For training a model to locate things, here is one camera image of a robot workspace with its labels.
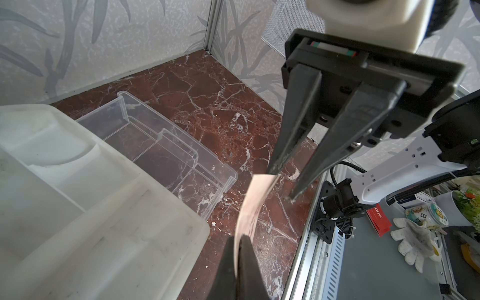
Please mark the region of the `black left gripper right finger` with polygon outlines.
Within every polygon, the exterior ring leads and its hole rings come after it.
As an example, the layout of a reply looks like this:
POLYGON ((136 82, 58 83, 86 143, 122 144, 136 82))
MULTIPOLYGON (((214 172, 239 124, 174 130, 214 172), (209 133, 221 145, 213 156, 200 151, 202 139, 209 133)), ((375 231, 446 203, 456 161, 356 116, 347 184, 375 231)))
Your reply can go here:
POLYGON ((249 236, 240 239, 238 252, 238 299, 269 300, 258 260, 249 236))

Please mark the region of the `beige printed postcard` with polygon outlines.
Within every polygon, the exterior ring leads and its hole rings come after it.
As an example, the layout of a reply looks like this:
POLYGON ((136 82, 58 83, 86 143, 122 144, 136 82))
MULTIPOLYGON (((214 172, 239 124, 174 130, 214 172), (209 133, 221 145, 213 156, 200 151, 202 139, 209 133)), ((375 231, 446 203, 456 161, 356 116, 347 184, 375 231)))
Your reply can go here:
POLYGON ((234 273, 239 272, 240 242, 245 235, 253 239, 261 208, 275 187, 280 175, 255 174, 247 189, 236 223, 234 235, 234 273))

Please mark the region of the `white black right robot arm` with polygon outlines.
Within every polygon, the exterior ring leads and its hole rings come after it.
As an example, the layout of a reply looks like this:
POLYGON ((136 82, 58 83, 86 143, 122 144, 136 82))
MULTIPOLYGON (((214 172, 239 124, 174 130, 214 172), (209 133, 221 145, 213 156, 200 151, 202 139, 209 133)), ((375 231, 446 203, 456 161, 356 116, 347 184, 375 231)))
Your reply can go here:
POLYGON ((463 65, 365 42, 296 29, 285 43, 287 89, 281 131, 267 174, 277 175, 314 125, 327 128, 289 197, 326 170, 391 133, 422 133, 397 155, 337 185, 328 219, 362 216, 383 198, 451 171, 480 168, 480 95, 448 99, 463 65))

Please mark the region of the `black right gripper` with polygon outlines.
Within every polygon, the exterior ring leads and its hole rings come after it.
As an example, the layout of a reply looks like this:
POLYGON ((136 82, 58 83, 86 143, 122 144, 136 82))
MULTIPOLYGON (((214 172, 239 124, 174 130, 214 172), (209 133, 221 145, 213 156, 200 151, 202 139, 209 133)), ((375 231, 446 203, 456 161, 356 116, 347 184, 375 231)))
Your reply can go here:
POLYGON ((327 133, 288 198, 357 150, 373 133, 405 138, 456 91, 465 67, 365 42, 296 29, 282 67, 286 103, 267 174, 277 175, 314 125, 327 133))

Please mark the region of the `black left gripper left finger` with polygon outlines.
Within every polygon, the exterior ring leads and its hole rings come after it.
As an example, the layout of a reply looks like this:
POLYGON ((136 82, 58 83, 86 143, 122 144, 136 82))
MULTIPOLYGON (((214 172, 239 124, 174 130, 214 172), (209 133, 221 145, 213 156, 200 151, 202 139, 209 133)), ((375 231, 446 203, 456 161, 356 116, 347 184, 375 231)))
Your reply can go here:
POLYGON ((229 237, 222 252, 215 279, 207 300, 236 300, 238 293, 239 249, 235 238, 229 237))

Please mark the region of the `white plastic drawer organizer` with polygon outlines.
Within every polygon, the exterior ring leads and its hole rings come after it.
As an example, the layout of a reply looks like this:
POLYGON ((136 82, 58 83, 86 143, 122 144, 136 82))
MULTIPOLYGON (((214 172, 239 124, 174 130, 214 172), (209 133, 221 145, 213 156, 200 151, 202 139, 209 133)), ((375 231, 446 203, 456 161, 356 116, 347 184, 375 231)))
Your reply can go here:
POLYGON ((1 107, 1 298, 175 300, 210 233, 58 109, 1 107))

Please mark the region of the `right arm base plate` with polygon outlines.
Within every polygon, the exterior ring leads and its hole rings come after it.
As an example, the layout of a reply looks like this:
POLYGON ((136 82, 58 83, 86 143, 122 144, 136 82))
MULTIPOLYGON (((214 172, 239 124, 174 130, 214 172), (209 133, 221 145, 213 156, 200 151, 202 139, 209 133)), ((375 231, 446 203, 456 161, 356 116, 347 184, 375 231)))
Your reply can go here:
POLYGON ((333 242, 335 233, 346 239, 353 237, 351 210, 355 202, 351 195, 345 184, 338 189, 325 181, 321 186, 311 230, 328 245, 333 242))

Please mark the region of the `clear plastic drawer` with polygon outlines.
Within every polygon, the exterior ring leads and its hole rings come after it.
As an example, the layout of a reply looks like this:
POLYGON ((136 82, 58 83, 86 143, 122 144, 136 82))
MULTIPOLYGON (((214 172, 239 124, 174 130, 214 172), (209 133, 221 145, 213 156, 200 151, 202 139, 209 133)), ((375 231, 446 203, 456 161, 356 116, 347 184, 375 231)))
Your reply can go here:
POLYGON ((204 220, 238 179, 214 152, 126 91, 77 121, 204 220))

